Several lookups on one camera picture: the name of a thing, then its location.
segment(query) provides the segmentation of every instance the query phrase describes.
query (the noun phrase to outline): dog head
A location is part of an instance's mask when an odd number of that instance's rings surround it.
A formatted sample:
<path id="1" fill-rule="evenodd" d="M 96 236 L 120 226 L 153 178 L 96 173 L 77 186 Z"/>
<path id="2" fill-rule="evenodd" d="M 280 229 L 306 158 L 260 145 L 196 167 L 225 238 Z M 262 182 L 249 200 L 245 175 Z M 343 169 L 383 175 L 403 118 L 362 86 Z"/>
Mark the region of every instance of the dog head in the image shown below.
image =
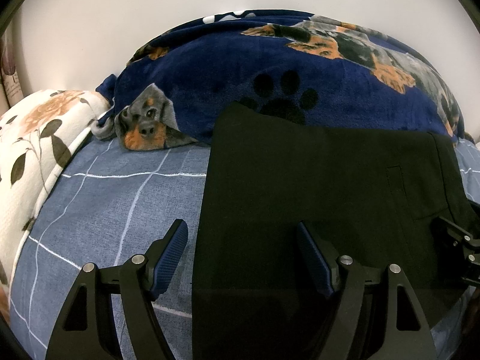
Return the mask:
<path id="1" fill-rule="evenodd" d="M 173 103 L 155 84 L 115 117 L 115 132 L 130 150 L 155 150 L 181 146 L 196 139 L 178 131 Z"/>

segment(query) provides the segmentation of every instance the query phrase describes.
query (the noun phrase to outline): white wall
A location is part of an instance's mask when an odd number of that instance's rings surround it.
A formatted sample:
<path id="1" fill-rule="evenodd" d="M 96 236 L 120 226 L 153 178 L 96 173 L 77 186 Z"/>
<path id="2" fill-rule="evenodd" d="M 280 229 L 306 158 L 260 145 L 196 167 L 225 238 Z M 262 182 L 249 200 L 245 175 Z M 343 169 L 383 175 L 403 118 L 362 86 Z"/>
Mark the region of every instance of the white wall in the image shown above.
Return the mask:
<path id="1" fill-rule="evenodd" d="M 25 93 L 93 90 L 168 28 L 233 10 L 285 8 L 370 27 L 423 54 L 480 135 L 480 35 L 457 0 L 26 0 L 15 18 Z"/>

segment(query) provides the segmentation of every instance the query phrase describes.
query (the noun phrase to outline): blue gripper pad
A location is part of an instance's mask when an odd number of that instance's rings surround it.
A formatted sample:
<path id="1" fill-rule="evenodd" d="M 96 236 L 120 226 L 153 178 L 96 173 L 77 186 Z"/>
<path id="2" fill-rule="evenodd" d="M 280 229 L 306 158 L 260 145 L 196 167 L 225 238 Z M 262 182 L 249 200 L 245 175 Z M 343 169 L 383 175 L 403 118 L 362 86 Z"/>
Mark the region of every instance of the blue gripper pad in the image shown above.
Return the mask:
<path id="1" fill-rule="evenodd" d="M 187 241 L 188 226 L 182 221 L 155 266 L 153 285 L 150 289 L 150 293 L 155 299 L 169 287 Z"/>
<path id="2" fill-rule="evenodd" d="M 297 244 L 315 288 L 320 294 L 329 299 L 335 293 L 331 284 L 330 268 L 315 245 L 307 228 L 301 222 L 297 226 Z"/>

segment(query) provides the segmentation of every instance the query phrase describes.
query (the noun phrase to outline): black fabric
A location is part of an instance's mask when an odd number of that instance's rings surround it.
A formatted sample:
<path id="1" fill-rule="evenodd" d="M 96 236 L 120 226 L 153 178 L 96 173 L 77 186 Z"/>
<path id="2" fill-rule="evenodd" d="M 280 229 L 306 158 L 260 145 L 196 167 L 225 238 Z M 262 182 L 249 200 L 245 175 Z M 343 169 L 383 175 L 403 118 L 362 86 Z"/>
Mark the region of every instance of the black fabric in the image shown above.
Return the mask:
<path id="1" fill-rule="evenodd" d="M 452 143 L 305 127 L 232 104 L 215 124 L 193 266 L 193 357 L 307 359 L 333 305 L 296 247 L 299 221 L 364 266 L 404 269 L 432 326 L 464 286 L 437 273 L 430 223 L 476 233 Z"/>

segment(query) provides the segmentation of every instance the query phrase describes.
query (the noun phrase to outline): black paw print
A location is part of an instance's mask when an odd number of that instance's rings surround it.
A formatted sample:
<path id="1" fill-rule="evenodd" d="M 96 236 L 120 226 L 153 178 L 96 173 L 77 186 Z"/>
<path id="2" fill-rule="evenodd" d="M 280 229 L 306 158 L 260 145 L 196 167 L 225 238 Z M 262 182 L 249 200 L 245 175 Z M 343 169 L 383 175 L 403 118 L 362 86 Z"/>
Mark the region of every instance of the black paw print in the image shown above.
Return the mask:
<path id="1" fill-rule="evenodd" d="M 269 99 L 274 91 L 274 82 L 272 77 L 266 73 L 259 74 L 253 81 L 253 90 L 256 95 L 260 97 L 259 101 L 263 103 L 260 110 L 259 104 L 251 97 L 242 97 L 240 104 L 245 105 L 258 111 L 260 114 L 277 116 L 290 122 L 305 124 L 305 114 L 303 111 L 308 111 L 315 107 L 318 103 L 318 93 L 315 89 L 308 88 L 300 96 L 298 104 L 296 101 L 289 99 L 289 96 L 296 95 L 300 86 L 300 77 L 296 71 L 288 70 L 282 74 L 280 78 L 280 88 L 283 96 L 272 100 Z"/>

